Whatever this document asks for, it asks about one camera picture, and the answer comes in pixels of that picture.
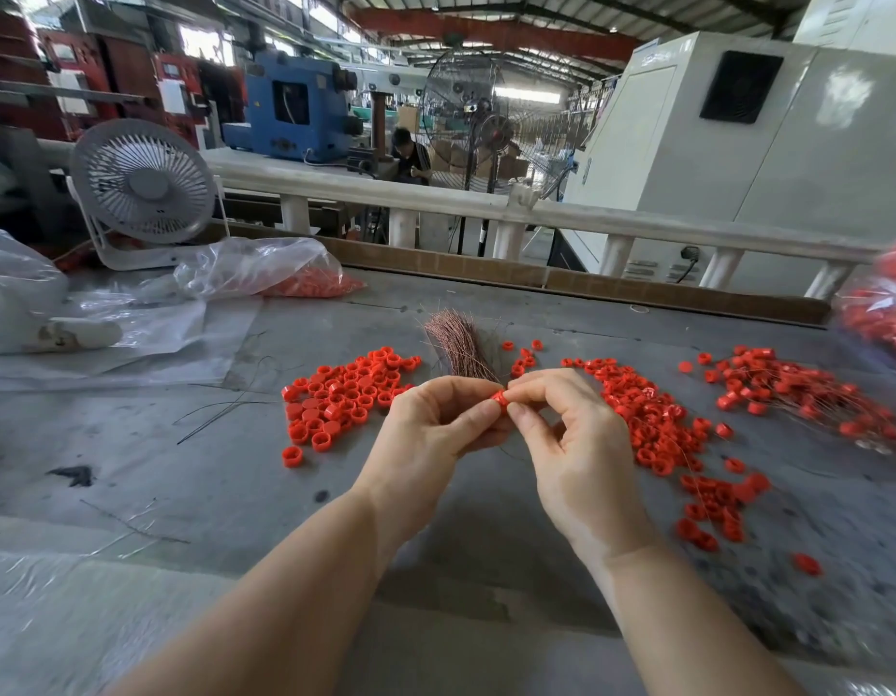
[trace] bag of red parts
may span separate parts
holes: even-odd
[[[242,295],[336,298],[364,287],[308,237],[230,236],[185,257],[174,278],[186,295],[204,300]]]
[[[839,293],[836,307],[841,324],[889,354],[896,367],[896,243],[874,271]]]

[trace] blue machine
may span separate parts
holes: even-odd
[[[273,49],[258,53],[245,71],[248,121],[222,126],[227,145],[307,163],[348,155],[350,137],[363,132],[345,94],[357,89],[353,72],[332,61],[293,58]]]

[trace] large industrial fan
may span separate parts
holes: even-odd
[[[143,119],[113,119],[84,132],[70,168],[68,189],[97,255],[117,271],[173,266],[196,247],[124,251],[110,244],[107,230],[151,244],[178,244],[206,228],[217,195],[223,201],[219,179],[196,149]]]
[[[450,50],[432,67],[422,94],[420,135],[438,172],[437,185],[483,193],[508,193],[524,181],[542,198],[553,194],[570,168],[572,143],[560,113],[517,106],[496,90],[501,57]],[[465,219],[460,218],[458,253]],[[488,221],[477,255],[486,248]]]

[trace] left hand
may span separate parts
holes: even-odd
[[[513,428],[489,397],[499,383],[442,376],[395,397],[353,490],[370,499],[378,572],[428,524],[467,452],[502,444]]]

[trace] person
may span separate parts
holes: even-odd
[[[518,428],[542,506],[592,574],[651,696],[797,696],[802,688],[642,506],[624,421],[571,369],[440,377],[396,397],[358,479],[107,696],[331,693],[374,588],[432,518],[466,453]],[[561,421],[536,412],[549,406]]]
[[[427,186],[432,178],[432,163],[428,150],[412,140],[412,134],[405,127],[393,130],[393,157],[399,161],[396,181]]]

